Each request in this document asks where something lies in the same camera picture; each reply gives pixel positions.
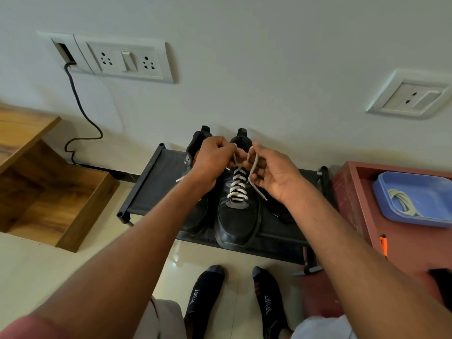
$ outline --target hand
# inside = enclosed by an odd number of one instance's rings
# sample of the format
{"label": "hand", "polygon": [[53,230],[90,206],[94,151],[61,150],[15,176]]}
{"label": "hand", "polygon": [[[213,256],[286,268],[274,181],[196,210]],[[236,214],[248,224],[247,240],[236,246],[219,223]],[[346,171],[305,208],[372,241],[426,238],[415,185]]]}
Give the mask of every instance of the hand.
{"label": "hand", "polygon": [[298,168],[287,155],[263,147],[257,141],[253,142],[249,162],[246,162],[247,154],[243,150],[238,150],[238,153],[240,159],[245,160],[243,166],[248,171],[253,166],[256,153],[258,154],[259,160],[251,180],[255,185],[264,188],[274,199],[283,204],[290,200],[297,182],[303,180]]}
{"label": "hand", "polygon": [[187,176],[196,176],[206,183],[206,192],[210,191],[224,169],[234,166],[231,158],[236,150],[237,145],[228,143],[223,136],[204,139],[195,164]]}

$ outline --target orange pen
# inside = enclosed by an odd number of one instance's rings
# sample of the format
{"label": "orange pen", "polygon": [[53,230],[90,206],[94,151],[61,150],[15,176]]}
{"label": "orange pen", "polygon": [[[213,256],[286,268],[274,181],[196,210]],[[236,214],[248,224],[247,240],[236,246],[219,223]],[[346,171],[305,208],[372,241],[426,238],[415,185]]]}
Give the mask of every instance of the orange pen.
{"label": "orange pen", "polygon": [[388,240],[387,240],[385,234],[383,234],[380,237],[380,244],[381,244],[381,248],[383,249],[383,254],[385,255],[385,258],[387,260],[388,259]]}

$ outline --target blue container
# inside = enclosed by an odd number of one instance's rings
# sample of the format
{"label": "blue container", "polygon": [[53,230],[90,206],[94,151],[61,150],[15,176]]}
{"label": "blue container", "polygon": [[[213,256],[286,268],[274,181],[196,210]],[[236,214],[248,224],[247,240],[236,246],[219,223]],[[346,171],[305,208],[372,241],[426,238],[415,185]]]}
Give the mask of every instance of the blue container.
{"label": "blue container", "polygon": [[[389,197],[389,189],[406,193],[422,217],[404,214],[399,200]],[[378,175],[373,191],[381,213],[389,220],[452,227],[452,181],[447,178],[386,171]]]}

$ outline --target white wall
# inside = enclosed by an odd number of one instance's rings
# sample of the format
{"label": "white wall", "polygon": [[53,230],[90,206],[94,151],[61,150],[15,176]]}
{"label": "white wall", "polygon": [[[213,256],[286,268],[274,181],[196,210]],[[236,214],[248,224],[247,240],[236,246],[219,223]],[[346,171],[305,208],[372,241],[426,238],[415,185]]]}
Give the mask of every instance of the white wall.
{"label": "white wall", "polygon": [[452,170],[452,106],[424,121],[365,114],[396,68],[452,73],[452,0],[0,0],[0,102],[58,113],[54,148],[94,135],[37,30],[166,40],[179,83],[75,75],[105,139],[76,158],[139,174],[160,142],[237,128],[300,167],[346,160]]}

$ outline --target white switch plate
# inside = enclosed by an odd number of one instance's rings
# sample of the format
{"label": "white switch plate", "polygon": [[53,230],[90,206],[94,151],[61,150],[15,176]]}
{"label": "white switch plate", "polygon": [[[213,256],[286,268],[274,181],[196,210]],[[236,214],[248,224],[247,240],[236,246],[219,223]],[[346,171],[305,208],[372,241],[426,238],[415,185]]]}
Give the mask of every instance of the white switch plate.
{"label": "white switch plate", "polygon": [[70,61],[67,54],[64,52],[60,44],[64,44],[71,53],[72,58],[77,65],[69,66],[71,72],[82,72],[94,74],[89,67],[82,52],[80,51],[76,39],[73,34],[68,33],[51,33],[51,32],[37,32],[42,42],[47,47],[48,52],[55,59],[57,64],[64,68],[64,65]]}
{"label": "white switch plate", "polygon": [[400,69],[383,85],[366,112],[425,119],[451,96],[452,75]]}
{"label": "white switch plate", "polygon": [[[96,75],[174,83],[163,40],[75,35],[78,47]],[[130,52],[135,67],[124,60]]]}

